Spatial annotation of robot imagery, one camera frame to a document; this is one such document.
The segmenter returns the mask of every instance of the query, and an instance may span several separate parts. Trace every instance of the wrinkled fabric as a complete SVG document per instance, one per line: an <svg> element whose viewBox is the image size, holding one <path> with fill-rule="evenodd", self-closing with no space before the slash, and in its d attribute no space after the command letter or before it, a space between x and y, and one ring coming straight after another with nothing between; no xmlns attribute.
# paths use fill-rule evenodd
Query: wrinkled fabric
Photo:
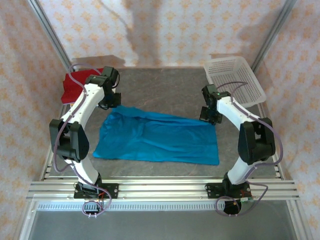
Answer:
<svg viewBox="0 0 320 240"><path fill-rule="evenodd" d="M207 122L118 106L100 129L96 158L218 165L215 127Z"/></svg>

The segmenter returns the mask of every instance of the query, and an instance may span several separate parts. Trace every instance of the gray table surface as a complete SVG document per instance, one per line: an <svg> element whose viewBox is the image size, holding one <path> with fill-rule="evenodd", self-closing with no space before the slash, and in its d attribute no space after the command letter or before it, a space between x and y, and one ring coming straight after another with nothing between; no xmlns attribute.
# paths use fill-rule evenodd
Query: gray table surface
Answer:
<svg viewBox="0 0 320 240"><path fill-rule="evenodd" d="M201 89L208 84L203 68L166 68L166 69L120 69L121 81L116 91L121 93L122 104L144 111L159 112L175 116L199 119L202 106L205 105ZM257 106L248 108L259 115ZM216 125L218 166L181 162L148 162L122 159L100 159L92 156L98 141L99 129L110 110L96 108L90 116L85 132L90 143L89 156L95 169L103 178L115 176L212 176L223 177L238 158L239 131L224 117ZM58 159L58 166L65 162ZM74 176L72 169L51 176ZM252 176L274 177L273 166L257 169Z"/></svg>

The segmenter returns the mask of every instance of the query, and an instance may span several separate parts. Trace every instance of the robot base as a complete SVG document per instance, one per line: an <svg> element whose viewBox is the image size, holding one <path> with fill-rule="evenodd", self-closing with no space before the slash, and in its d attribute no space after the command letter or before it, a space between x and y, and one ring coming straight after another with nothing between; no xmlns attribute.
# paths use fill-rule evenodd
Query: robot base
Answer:
<svg viewBox="0 0 320 240"><path fill-rule="evenodd" d="M250 185L247 182L237 185L231 184L227 173L224 175L224 179L221 183L207 183L204 188L207 192L208 199L218 199L223 196L238 199L236 202L238 203L239 209L234 201L225 201L225 208L223 211L228 215L235 215L241 211L242 198L252 198Z"/></svg>
<svg viewBox="0 0 320 240"><path fill-rule="evenodd" d="M118 183L100 183L99 187L107 190L110 193L112 199L118 198L118 192L119 192ZM102 198L109 199L109 196L103 193L104 192L100 190L92 191L91 186L78 182L75 185L73 198L74 199L102 199Z"/></svg>

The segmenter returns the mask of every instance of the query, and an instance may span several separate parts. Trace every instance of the floor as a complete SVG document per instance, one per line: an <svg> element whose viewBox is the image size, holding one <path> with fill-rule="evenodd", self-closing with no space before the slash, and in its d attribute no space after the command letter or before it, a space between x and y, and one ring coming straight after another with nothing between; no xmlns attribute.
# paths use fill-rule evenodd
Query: floor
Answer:
<svg viewBox="0 0 320 240"><path fill-rule="evenodd" d="M205 105L201 89L208 84L203 68L172 69L120 69L121 82L116 91L121 93L122 104L144 111L171 114L199 119ZM257 106L248 108L259 115ZM147 162L121 159L100 159L92 156L99 141L99 129L110 110L96 108L89 118L85 132L90 142L90 159L103 178L111 176L212 176L223 177L238 158L239 131L225 117L216 125L220 164L201 165L181 162ZM58 165L65 165L59 159ZM58 174L51 169L51 176L74 176L71 169ZM273 166L257 169L252 176L273 177Z"/></svg>
<svg viewBox="0 0 320 240"><path fill-rule="evenodd" d="M146 210L107 211L98 219L88 219L81 211L38 210L29 239L295 240L297 238L286 201L261 201L251 214L239 217L220 216L213 210Z"/></svg>

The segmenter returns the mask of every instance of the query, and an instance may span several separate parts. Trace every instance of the floral wallpaper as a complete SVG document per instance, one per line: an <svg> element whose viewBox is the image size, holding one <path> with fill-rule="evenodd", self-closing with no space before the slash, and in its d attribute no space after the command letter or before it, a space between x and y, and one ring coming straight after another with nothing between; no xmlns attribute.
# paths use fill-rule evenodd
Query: floral wallpaper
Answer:
<svg viewBox="0 0 320 240"><path fill-rule="evenodd" d="M284 145L314 239L320 234L320 9L300 0L271 46L257 78Z"/></svg>
<svg viewBox="0 0 320 240"><path fill-rule="evenodd" d="M26 0L0 4L0 239L11 240L46 158L65 69Z"/></svg>
<svg viewBox="0 0 320 240"><path fill-rule="evenodd" d="M40 0L68 56L97 67L253 63L285 0Z"/></svg>

